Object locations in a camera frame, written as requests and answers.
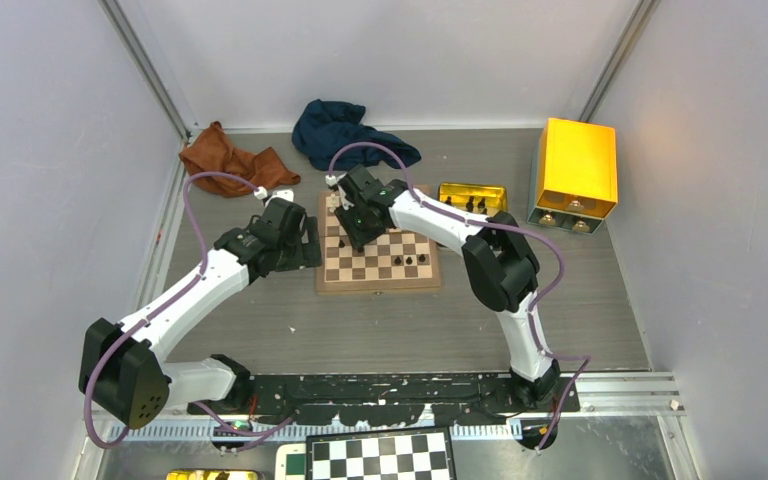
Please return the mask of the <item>yellow metal tray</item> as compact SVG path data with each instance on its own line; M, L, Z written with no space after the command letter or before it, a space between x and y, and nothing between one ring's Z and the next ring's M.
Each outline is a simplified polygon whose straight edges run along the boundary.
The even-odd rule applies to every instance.
M508 210L507 191L503 186L443 182L438 200L469 213L494 216Z

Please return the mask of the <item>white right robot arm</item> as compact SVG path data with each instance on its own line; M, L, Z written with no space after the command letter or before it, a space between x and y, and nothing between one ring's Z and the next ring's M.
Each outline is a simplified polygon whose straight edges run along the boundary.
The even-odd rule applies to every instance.
M544 345L535 305L540 264L510 214L468 213L404 180L383 184L363 166L340 176L329 174L326 183L339 195L336 217L354 249L400 229L458 254L473 295L502 326L516 400L531 411L552 400L560 367Z

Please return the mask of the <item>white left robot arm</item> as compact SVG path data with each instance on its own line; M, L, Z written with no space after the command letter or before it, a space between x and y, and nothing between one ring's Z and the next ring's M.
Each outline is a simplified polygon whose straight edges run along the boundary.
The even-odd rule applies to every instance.
M321 265L317 219L290 189L264 199L244 228L224 233L205 261L148 306L118 322L101 318L85 333L78 388L131 430L166 407L202 402L237 413L250 403L250 371L224 354L170 363L176 345L209 313L273 272Z

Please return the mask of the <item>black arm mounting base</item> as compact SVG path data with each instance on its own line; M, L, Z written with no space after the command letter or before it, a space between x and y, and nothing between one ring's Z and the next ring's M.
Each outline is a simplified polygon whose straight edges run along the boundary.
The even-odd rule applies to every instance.
M347 427L422 419L435 426L501 425L525 414L549 420L556 409L580 409L568 378L556 377L536 395L510 372L256 375L207 405L220 416L251 414L267 424L290 418L298 425Z

